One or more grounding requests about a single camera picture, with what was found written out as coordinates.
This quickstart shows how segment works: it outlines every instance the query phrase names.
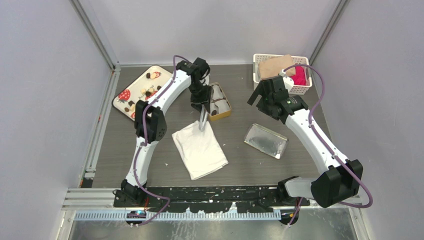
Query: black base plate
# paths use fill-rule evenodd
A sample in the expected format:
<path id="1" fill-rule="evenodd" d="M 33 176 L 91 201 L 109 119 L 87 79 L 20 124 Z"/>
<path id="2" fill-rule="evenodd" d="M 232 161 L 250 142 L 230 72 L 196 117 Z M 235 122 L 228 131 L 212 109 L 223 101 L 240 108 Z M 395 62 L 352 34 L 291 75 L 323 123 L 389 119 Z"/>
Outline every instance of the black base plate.
<path id="1" fill-rule="evenodd" d="M 277 186 L 203 186 L 203 187 L 149 187 L 154 194 L 171 198 L 169 206 L 164 210 L 170 213 L 185 213 L 190 207 L 192 213 L 204 211 L 205 213 L 228 212 L 233 202 L 238 213 L 271 213 L 271 207 L 293 206 L 280 199 Z M 148 196 L 147 208 L 157 212 L 166 204 L 166 200 Z M 302 201 L 303 206 L 309 205 L 307 200 Z"/>

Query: white tray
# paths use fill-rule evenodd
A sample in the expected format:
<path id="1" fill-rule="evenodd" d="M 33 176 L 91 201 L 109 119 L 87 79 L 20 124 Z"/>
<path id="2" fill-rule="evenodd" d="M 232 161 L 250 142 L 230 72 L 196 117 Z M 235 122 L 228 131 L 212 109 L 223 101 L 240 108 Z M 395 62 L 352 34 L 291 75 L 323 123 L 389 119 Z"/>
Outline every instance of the white tray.
<path id="1" fill-rule="evenodd" d="M 137 101 L 146 101 L 154 96 L 158 87 L 162 87 L 171 77 L 172 73 L 158 65 L 153 65 L 113 99 L 113 106 L 134 121 Z M 149 89 L 153 89 L 151 92 L 153 94 L 150 96 L 142 93 L 142 90 L 149 91 Z"/>

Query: metal floor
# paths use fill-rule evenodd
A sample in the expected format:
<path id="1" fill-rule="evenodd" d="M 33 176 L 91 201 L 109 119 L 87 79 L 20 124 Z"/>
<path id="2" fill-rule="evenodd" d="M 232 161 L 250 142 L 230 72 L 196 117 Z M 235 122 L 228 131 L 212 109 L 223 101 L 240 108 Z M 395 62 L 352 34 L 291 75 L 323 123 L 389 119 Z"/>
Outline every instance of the metal floor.
<path id="1" fill-rule="evenodd" d="M 70 240 L 357 240 L 348 208 L 302 209 L 287 228 L 277 220 L 154 221 L 130 228 L 123 221 L 74 221 Z"/>
<path id="2" fill-rule="evenodd" d="M 172 72 L 172 66 L 165 67 Z M 120 93 L 147 67 L 123 67 L 116 87 Z M 165 137 L 159 142 L 148 170 L 148 186 L 236 186 L 276 185 L 291 176 L 318 177 L 317 168 L 296 135 L 280 121 L 247 104 L 253 92 L 253 66 L 211 65 L 210 83 L 218 82 L 227 96 L 231 116 L 212 121 L 215 137 L 222 147 L 229 164 L 222 169 L 192 181 L 171 134 L 198 120 L 200 114 L 190 106 L 190 91 L 185 90 L 166 113 L 168 126 Z M 302 96 L 311 107 L 317 100 L 317 92 L 310 88 Z M 319 106 L 314 118 L 329 136 L 327 124 Z M 288 138 L 288 145 L 281 159 L 272 158 L 243 142 L 250 125 L 260 124 Z M 93 188 L 116 188 L 127 175 L 136 145 L 134 123 L 112 107 L 100 149 Z"/>

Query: cable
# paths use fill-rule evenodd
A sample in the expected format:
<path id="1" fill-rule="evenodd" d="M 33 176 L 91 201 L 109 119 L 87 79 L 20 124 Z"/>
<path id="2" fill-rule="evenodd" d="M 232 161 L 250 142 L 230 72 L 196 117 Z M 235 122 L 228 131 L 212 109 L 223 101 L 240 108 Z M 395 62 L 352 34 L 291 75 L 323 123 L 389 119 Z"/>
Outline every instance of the cable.
<path id="1" fill-rule="evenodd" d="M 289 221 L 289 222 L 288 222 L 288 224 L 287 224 L 288 228 L 290 228 L 290 225 L 293 223 L 293 220 L 295 220 L 296 215 L 297 215 L 297 214 L 298 214 L 298 212 L 301 210 L 301 204 L 302 204 L 302 200 L 303 200 L 303 199 L 304 199 L 304 198 L 303 198 L 303 197 L 301 197 L 301 198 L 300 198 L 300 200 L 299 200 L 299 202 L 297 203 L 297 205 L 296 205 L 296 211 L 294 211 L 293 216 L 291 217 L 290 221 Z"/>
<path id="2" fill-rule="evenodd" d="M 143 130 L 144 130 L 144 139 L 145 139 L 145 142 L 144 142 L 144 144 L 143 143 L 140 143 L 140 146 L 138 146 L 138 150 L 137 150 L 137 153 L 135 154 L 135 157 L 134 157 L 134 164 L 132 165 L 132 170 L 133 170 L 133 173 L 134 173 L 134 178 L 135 178 L 135 181 L 137 182 L 137 185 L 138 185 L 138 187 L 141 189 L 141 190 L 143 190 L 146 194 L 149 194 L 150 196 L 153 196 L 153 197 L 155 197 L 155 198 L 160 198 L 160 199 L 163 199 L 163 200 L 167 200 L 167 202 L 166 202 L 166 204 L 159 210 L 159 211 L 157 211 L 157 213 L 155 214 L 155 215 L 153 215 L 150 219 L 148 219 L 148 220 L 146 220 L 146 221 L 143 221 L 142 223 L 140 223 L 139 224 L 139 226 L 142 226 L 142 225 L 146 225 L 146 224 L 148 224 L 148 223 L 150 223 L 154 218 L 156 218 L 160 213 L 162 213 L 164 210 L 165 210 L 165 208 L 167 208 L 167 206 L 170 204 L 170 202 L 171 202 L 171 199 L 169 198 L 169 197 L 166 197 L 166 196 L 160 196 L 160 195 L 156 195 L 156 194 L 154 194 L 154 193 L 152 193 L 152 192 L 150 192 L 150 191 L 148 191 L 147 189 L 145 189 L 144 187 L 143 187 L 143 185 L 140 183 L 140 181 L 139 181 L 139 176 L 137 176 L 137 169 L 136 169 L 136 166 L 137 166 L 137 158 L 139 157 L 139 154 L 140 154 L 140 151 L 141 151 L 141 149 L 142 149 L 142 146 L 147 146 L 147 144 L 148 144 L 148 135 L 147 135 L 147 125 L 146 125 L 146 115 L 147 115 L 147 110 L 154 104 L 154 103 L 156 103 L 157 101 L 158 101 L 158 99 L 171 87 L 171 85 L 174 83 L 174 81 L 175 81 L 175 78 L 176 78 L 176 76 L 177 76 L 177 65 L 175 64 L 175 58 L 181 58 L 181 59 L 183 59 L 183 60 L 185 60 L 186 62 L 189 62 L 187 59 L 185 59 L 184 57 L 182 57 L 182 56 L 179 56 L 179 55 L 174 55 L 173 56 L 173 58 L 172 58 L 172 63 L 173 63 L 173 76 L 172 76 L 172 80 L 171 80 L 171 82 L 168 84 L 168 86 L 166 86 L 164 89 L 163 89 L 163 91 L 157 96 L 157 97 L 155 97 L 155 99 L 153 99 L 153 101 L 151 101 L 151 103 L 149 103 L 147 106 L 146 106 L 146 108 L 144 109 L 144 111 L 143 111 L 143 115 L 142 115 L 142 121 L 143 121 Z"/>
<path id="3" fill-rule="evenodd" d="M 333 149 L 328 145 L 328 143 L 323 139 L 323 137 L 315 129 L 315 126 L 312 124 L 312 115 L 314 114 L 315 109 L 318 107 L 318 105 L 323 100 L 324 93 L 326 92 L 326 87 L 325 87 L 325 84 L 324 84 L 324 79 L 321 76 L 321 74 L 315 68 L 313 68 L 310 65 L 306 65 L 306 64 L 295 64 L 295 65 L 289 66 L 286 69 L 284 69 L 284 72 L 286 72 L 287 70 L 289 70 L 289 69 L 291 69 L 293 67 L 296 67 L 296 66 L 310 68 L 311 70 L 313 70 L 319 76 L 319 79 L 321 80 L 321 84 L 322 84 L 322 93 L 321 93 L 321 96 L 319 97 L 319 99 L 315 103 L 315 105 L 310 109 L 310 112 L 309 112 L 309 115 L 307 116 L 307 118 L 308 118 L 308 122 L 309 122 L 310 128 L 315 133 L 316 137 L 319 139 L 319 141 L 321 141 L 321 143 L 325 146 L 325 148 L 327 148 L 327 150 L 330 152 L 330 154 L 334 156 L 335 152 L 333 151 Z M 343 205 L 346 205 L 346 206 L 349 206 L 349 207 L 354 207 L 354 208 L 359 208 L 359 209 L 365 209 L 365 208 L 371 207 L 371 205 L 373 205 L 374 199 L 373 199 L 373 196 L 371 195 L 370 190 L 368 190 L 367 186 L 365 186 L 365 184 L 359 179 L 359 177 L 356 176 L 356 174 L 354 172 L 352 172 L 352 170 L 350 170 L 348 166 L 346 166 L 346 164 L 339 158 L 339 156 L 336 155 L 335 156 L 335 159 L 352 176 L 352 178 L 355 179 L 355 181 L 357 181 L 359 183 L 359 185 L 365 190 L 366 195 L 368 195 L 368 201 L 369 201 L 365 205 L 357 205 L 357 204 L 347 203 L 347 202 L 343 202 L 343 201 L 341 201 L 339 203 L 340 204 L 343 204 Z"/>

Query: gray table surface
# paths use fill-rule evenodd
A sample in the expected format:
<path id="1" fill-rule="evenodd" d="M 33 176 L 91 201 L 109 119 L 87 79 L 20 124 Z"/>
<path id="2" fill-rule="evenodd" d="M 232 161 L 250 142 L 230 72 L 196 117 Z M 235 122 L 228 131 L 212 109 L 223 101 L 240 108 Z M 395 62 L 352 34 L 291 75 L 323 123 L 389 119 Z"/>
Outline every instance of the gray table surface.
<path id="1" fill-rule="evenodd" d="M 147 68 L 122 68 L 116 95 Z M 210 83 L 218 82 L 221 85 L 232 107 L 229 117 L 210 122 L 229 164 L 200 179 L 194 181 L 190 179 L 171 137 L 171 134 L 200 117 L 200 114 L 191 108 L 190 91 L 186 89 L 166 112 L 167 133 L 153 153 L 147 185 L 152 187 L 276 185 L 291 176 L 317 177 L 319 175 L 317 168 L 298 137 L 280 121 L 247 104 L 253 92 L 252 65 L 212 65 L 210 68 Z M 169 66 L 165 69 L 172 72 L 173 68 Z M 302 98 L 312 107 L 318 100 L 315 88 L 310 88 Z M 321 107 L 316 109 L 314 118 L 329 136 Z M 244 136 L 253 123 L 288 138 L 288 145 L 281 159 L 268 156 L 244 143 Z M 135 147 L 134 122 L 112 107 L 92 187 L 119 187 L 130 169 Z"/>

